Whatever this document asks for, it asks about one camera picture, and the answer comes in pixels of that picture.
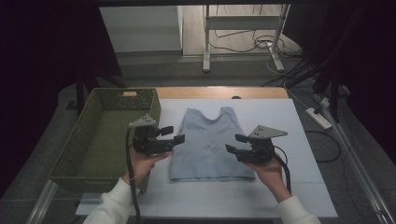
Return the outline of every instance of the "green basket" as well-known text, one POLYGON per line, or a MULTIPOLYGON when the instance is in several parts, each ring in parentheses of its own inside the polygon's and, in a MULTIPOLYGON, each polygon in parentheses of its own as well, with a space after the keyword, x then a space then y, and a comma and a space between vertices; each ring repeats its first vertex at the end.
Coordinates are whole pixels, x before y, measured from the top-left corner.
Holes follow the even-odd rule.
MULTIPOLYGON (((155 89, 94 89, 49 179, 71 192, 112 190, 126 171, 128 124, 147 114, 158 125, 161 105, 155 89)), ((142 193, 148 182, 146 176, 142 193)))

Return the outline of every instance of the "dark background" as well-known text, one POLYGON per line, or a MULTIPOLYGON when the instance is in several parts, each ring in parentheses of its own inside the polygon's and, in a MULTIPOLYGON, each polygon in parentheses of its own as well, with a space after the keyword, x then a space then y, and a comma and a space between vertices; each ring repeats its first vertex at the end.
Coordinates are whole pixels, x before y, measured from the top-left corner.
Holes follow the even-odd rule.
POLYGON ((356 6, 365 10, 337 56, 340 83, 350 91, 347 103, 355 116, 396 162, 393 136, 396 100, 392 81, 396 74, 395 2, 292 5, 283 34, 301 45, 309 59, 319 64, 331 52, 356 6))
MULTIPOLYGON (((348 104, 356 117, 396 161, 396 8, 378 2, 370 3, 342 50, 340 78, 350 89, 348 104)), ((60 90, 75 83, 78 74, 94 76, 89 67, 111 76, 119 76, 120 69, 97 7, 11 0, 0 4, 3 195, 50 122, 60 90)), ((291 39, 310 52, 313 62, 322 61, 352 7, 333 3, 321 6, 321 13, 295 9, 295 19, 291 9, 290 21, 300 31, 293 31, 291 39), (298 35, 311 39, 303 41, 298 35)))

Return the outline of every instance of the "light blue tank top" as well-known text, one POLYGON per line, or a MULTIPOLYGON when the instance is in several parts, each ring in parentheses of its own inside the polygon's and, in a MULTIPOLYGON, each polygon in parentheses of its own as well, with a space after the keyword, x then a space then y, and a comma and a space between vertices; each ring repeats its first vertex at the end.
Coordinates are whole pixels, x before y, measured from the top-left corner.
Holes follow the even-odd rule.
POLYGON ((231 107, 222 107, 216 119, 208 119, 200 110, 188 108, 177 133, 186 134, 186 139, 173 149, 171 180, 253 180, 254 172, 225 147, 228 144, 250 149, 248 144, 235 140, 236 133, 244 134, 231 107))

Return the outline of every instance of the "metal frame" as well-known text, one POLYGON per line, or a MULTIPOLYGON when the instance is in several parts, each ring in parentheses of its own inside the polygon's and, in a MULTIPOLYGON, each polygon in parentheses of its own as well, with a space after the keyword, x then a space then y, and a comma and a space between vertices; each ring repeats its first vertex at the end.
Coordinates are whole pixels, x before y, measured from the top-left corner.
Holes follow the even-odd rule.
POLYGON ((205 16, 205 48, 204 48, 204 72, 210 71, 210 45, 209 31, 211 30, 275 30, 272 44, 267 44, 274 60, 277 72, 284 72, 282 62, 279 59, 277 42, 282 33, 286 14, 290 5, 282 7, 280 16, 210 16, 209 5, 206 5, 205 16))
POLYGON ((41 191, 40 196, 38 196, 35 207, 30 213, 26 224, 39 224, 43 222, 58 187, 59 186, 51 180, 47 180, 47 183, 41 191))
POLYGON ((364 190, 367 199, 372 205, 376 215, 378 216, 379 221, 383 224, 394 224, 394 216, 390 213, 384 198, 382 197, 372 178, 367 173, 364 165, 361 163, 361 159, 355 151, 355 147, 353 144, 351 144, 342 126, 335 122, 328 108, 323 108, 323 112, 326 119, 328 119, 332 124, 333 130, 335 131, 337 138, 342 145, 342 149, 346 153, 349 164, 358 178, 358 181, 361 183, 361 187, 364 190))

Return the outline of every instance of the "power strip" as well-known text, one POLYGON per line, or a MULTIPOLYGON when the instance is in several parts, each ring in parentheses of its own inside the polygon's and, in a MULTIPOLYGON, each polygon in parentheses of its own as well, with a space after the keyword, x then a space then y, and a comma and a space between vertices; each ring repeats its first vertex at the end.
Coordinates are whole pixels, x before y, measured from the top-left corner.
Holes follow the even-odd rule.
POLYGON ((332 127, 329 121, 327 121, 325 118, 323 118, 319 113, 315 114, 314 113, 315 109, 314 108, 309 108, 305 110, 305 112, 314 120, 317 122, 320 127, 322 127, 324 130, 328 130, 332 127))

